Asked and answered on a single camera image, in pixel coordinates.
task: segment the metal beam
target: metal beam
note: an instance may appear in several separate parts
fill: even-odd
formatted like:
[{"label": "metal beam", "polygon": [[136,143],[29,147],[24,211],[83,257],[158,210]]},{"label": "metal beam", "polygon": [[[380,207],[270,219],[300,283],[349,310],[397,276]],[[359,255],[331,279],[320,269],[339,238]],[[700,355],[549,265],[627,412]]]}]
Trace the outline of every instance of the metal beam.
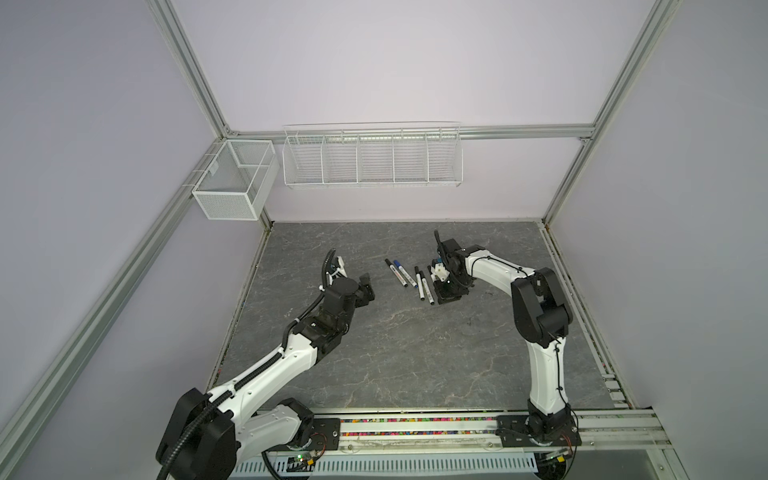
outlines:
[{"label": "metal beam", "polygon": [[650,53],[653,51],[659,37],[664,33],[664,30],[674,17],[680,2],[682,0],[657,0],[654,7],[650,10],[650,14],[630,51],[629,57],[624,62],[621,72],[595,118],[594,133],[590,139],[585,140],[581,145],[581,149],[579,149],[565,178],[563,178],[560,187],[552,198],[552,202],[544,216],[545,224],[549,225],[555,215],[558,214],[568,196],[568,192],[571,191],[579,173],[592,155],[594,146],[602,138],[603,133],[614,118],[621,103],[627,97],[632,84],[650,57]]},{"label": "metal beam", "polygon": [[0,480],[9,478],[20,466],[48,420],[101,345],[139,282],[187,212],[193,201],[192,187],[220,145],[221,141],[214,141],[203,155],[22,406],[0,432]]},{"label": "metal beam", "polygon": [[147,0],[147,5],[154,15],[158,28],[163,33],[168,48],[174,54],[181,72],[187,79],[197,103],[210,123],[216,137],[226,137],[230,133],[229,125],[224,120],[213,91],[210,89],[203,69],[195,57],[187,35],[181,27],[179,17],[170,0]]},{"label": "metal beam", "polygon": [[[436,131],[435,128],[414,129],[407,128],[408,132],[413,131]],[[336,135],[377,135],[387,130],[311,130],[304,134],[336,136]],[[594,132],[594,126],[591,124],[555,124],[555,125],[497,125],[484,127],[461,127],[460,136],[462,140],[493,140],[497,138],[559,138],[559,137],[591,137]],[[284,144],[286,140],[285,131],[251,131],[251,132],[232,132],[229,138],[239,140],[271,140],[275,144]]]}]

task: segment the white mesh basket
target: white mesh basket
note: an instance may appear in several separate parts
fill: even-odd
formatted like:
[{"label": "white mesh basket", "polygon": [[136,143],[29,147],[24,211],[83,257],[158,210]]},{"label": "white mesh basket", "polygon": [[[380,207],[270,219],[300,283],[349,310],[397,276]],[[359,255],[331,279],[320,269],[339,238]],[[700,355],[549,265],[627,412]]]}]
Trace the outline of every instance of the white mesh basket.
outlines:
[{"label": "white mesh basket", "polygon": [[458,124],[363,130],[285,127],[283,173],[292,188],[459,185]]},{"label": "white mesh basket", "polygon": [[211,220],[258,220],[280,163],[268,140],[227,140],[192,194]]}]

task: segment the wire basket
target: wire basket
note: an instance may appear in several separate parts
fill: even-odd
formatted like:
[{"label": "wire basket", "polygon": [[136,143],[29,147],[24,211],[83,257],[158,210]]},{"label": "wire basket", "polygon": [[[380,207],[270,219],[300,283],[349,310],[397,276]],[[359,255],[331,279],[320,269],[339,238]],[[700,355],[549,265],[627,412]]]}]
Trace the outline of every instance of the wire basket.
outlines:
[{"label": "wire basket", "polygon": [[268,140],[227,140],[192,194],[211,220],[258,220],[280,169]]},{"label": "wire basket", "polygon": [[355,124],[350,130],[285,127],[283,173],[288,187],[459,185],[463,177],[458,124],[392,127]]}]

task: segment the white wire basket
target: white wire basket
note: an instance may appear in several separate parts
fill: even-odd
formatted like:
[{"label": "white wire basket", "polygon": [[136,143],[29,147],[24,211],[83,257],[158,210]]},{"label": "white wire basket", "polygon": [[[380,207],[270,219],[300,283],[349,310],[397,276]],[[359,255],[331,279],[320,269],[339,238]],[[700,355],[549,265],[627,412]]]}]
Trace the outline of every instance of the white wire basket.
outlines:
[{"label": "white wire basket", "polygon": [[192,194],[211,220],[258,220],[280,169],[268,140],[227,140]]},{"label": "white wire basket", "polygon": [[459,185],[459,124],[290,125],[283,174],[288,187]]}]

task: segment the black mounting plate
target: black mounting plate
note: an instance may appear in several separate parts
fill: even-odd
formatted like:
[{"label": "black mounting plate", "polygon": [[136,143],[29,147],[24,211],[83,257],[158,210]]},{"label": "black mounting plate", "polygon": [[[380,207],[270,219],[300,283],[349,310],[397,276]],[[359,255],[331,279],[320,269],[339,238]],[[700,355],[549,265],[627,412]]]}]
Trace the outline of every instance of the black mounting plate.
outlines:
[{"label": "black mounting plate", "polygon": [[[339,449],[339,438],[341,437],[341,419],[314,419],[312,422],[312,432],[310,433],[310,446],[305,450],[322,450],[325,439],[321,435],[312,435],[313,433],[322,433],[328,439],[326,451]],[[275,445],[270,452],[291,452],[287,445]]]},{"label": "black mounting plate", "polygon": [[[496,417],[499,428],[496,435],[502,439],[503,447],[541,446],[530,435],[517,432],[517,430],[526,430],[526,420],[528,420],[528,415],[499,415]],[[568,423],[563,429],[559,430],[557,435],[552,435],[552,438],[546,439],[545,443],[547,445],[543,446],[567,447],[568,440],[571,441],[571,446],[581,445],[581,435],[579,435],[578,430],[576,432],[573,431],[575,426],[573,417],[569,415]]]}]

